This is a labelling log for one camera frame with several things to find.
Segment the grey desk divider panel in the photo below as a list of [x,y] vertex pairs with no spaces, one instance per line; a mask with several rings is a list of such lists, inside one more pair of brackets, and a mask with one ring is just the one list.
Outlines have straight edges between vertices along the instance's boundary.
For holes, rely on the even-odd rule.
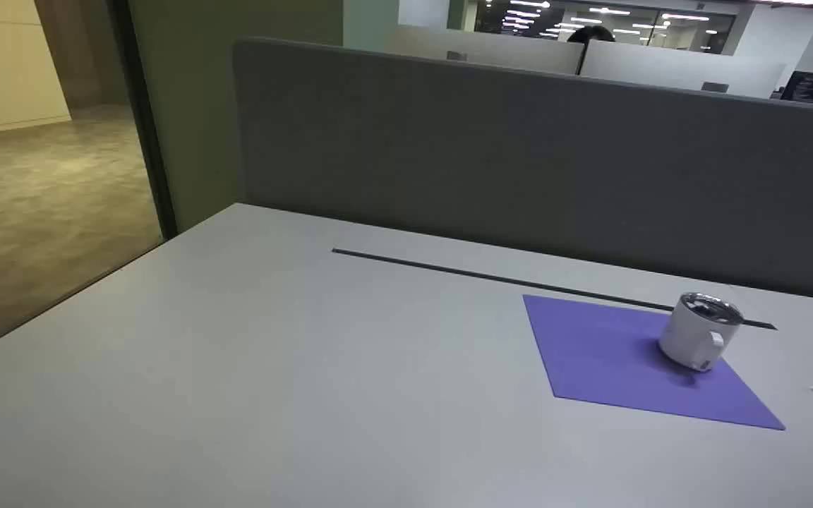
[[813,103],[232,48],[247,203],[813,295]]

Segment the white mug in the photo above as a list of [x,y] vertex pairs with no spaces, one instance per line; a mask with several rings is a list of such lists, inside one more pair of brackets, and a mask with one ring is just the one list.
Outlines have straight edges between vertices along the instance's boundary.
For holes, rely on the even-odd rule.
[[733,332],[743,325],[743,312],[709,292],[682,292],[657,339],[659,353],[693,373],[710,368]]

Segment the white rear divider panel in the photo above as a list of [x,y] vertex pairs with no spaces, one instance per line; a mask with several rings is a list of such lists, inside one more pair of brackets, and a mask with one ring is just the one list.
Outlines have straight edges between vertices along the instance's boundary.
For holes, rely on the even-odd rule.
[[582,72],[587,78],[714,90],[727,96],[768,97],[784,75],[781,62],[743,59],[726,52],[668,51],[624,41],[590,41]]

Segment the purple mat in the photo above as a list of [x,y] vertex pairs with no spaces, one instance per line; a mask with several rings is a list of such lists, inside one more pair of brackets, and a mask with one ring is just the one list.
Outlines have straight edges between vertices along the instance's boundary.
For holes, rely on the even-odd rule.
[[690,373],[657,339],[666,312],[525,295],[525,315],[555,398],[781,430],[784,423],[727,360]]

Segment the dark door frame post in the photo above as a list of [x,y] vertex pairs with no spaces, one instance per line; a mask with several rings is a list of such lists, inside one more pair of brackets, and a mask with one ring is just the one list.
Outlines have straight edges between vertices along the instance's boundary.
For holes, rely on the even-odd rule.
[[172,240],[178,233],[178,220],[172,207],[172,195],[170,195],[161,138],[154,126],[154,112],[151,112],[151,102],[146,90],[144,62],[139,52],[139,35],[132,24],[129,0],[106,0],[106,11],[110,11],[113,35],[115,35],[123,83],[127,83],[127,97],[132,107],[132,120],[134,120],[134,133],[141,144],[146,181],[148,181],[151,207],[154,207],[163,240]]

